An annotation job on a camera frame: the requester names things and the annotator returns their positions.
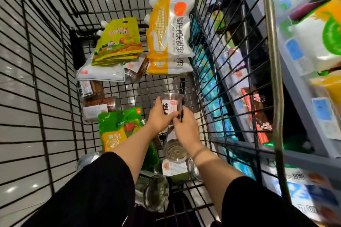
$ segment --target person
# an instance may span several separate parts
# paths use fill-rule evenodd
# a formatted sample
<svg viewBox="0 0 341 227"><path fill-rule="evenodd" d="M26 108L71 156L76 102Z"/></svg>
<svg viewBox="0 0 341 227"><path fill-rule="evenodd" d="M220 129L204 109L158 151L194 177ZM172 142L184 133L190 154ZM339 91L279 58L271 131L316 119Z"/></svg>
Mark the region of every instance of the person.
<svg viewBox="0 0 341 227"><path fill-rule="evenodd" d="M177 138L200 171L222 226L316 226L297 208L206 148L190 109L183 107L182 122L178 115L164 115L158 97L145 126L113 152L85 166L22 226L122 226L134 208L134 184L151 139L172 120Z"/></svg>

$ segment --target black sleeve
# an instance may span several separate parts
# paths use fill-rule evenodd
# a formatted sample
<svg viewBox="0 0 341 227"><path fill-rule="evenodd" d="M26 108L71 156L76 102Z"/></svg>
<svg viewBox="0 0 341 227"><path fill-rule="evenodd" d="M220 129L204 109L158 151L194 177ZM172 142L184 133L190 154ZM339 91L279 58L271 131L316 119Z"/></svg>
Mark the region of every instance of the black sleeve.
<svg viewBox="0 0 341 227"><path fill-rule="evenodd" d="M292 204L249 177L239 177L228 186L221 215L223 226L316 227Z"/></svg>
<svg viewBox="0 0 341 227"><path fill-rule="evenodd" d="M120 156L107 152L85 166L22 226L122 226L135 185Z"/></svg>

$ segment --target green bag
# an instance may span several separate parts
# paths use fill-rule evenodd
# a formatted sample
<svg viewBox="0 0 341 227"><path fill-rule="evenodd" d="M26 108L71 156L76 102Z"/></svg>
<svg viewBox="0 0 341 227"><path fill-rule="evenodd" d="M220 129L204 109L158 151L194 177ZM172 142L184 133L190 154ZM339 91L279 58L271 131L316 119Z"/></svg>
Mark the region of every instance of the green bag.
<svg viewBox="0 0 341 227"><path fill-rule="evenodd" d="M140 107L99 114L98 123L103 151L112 151L113 148L142 128L143 125L140 121L141 115L142 108ZM159 163L158 153L150 145L142 165L142 170L147 170Z"/></svg>

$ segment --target hand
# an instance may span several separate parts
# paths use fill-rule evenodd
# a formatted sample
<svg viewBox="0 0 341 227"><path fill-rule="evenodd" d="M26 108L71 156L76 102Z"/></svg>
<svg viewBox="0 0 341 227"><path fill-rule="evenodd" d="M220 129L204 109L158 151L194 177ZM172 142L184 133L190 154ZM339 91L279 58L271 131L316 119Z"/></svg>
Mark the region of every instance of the hand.
<svg viewBox="0 0 341 227"><path fill-rule="evenodd" d="M200 142L198 122L189 108L182 106L183 119L173 119L176 137L187 150L194 142Z"/></svg>
<svg viewBox="0 0 341 227"><path fill-rule="evenodd" d="M155 106L150 110L146 126L151 128L155 132L155 135L157 135L162 130L167 128L171 120L178 115L178 111L174 111L168 115L165 115L161 103L161 97L158 96L155 101Z"/></svg>

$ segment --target orange circle logo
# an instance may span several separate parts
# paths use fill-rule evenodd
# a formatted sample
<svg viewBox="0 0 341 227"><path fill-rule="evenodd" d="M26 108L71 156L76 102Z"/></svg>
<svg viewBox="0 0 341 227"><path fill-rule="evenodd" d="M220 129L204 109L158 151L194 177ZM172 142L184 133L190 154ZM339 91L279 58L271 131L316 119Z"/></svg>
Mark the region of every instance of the orange circle logo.
<svg viewBox="0 0 341 227"><path fill-rule="evenodd" d="M186 10L185 2L177 2L174 7L174 12L176 16L182 16Z"/></svg>

